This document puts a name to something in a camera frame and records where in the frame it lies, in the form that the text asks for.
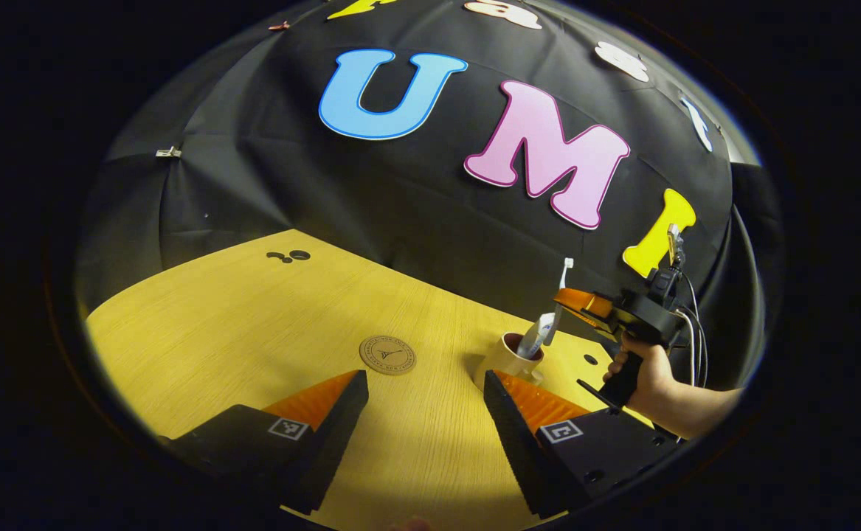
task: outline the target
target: coaster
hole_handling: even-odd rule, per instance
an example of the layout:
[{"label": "coaster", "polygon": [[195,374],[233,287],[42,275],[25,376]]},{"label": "coaster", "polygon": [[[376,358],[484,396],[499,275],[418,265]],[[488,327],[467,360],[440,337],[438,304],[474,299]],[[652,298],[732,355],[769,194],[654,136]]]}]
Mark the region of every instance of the coaster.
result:
[{"label": "coaster", "polygon": [[365,365],[381,374],[404,374],[413,369],[417,356],[407,343],[392,336],[374,336],[359,347]]}]

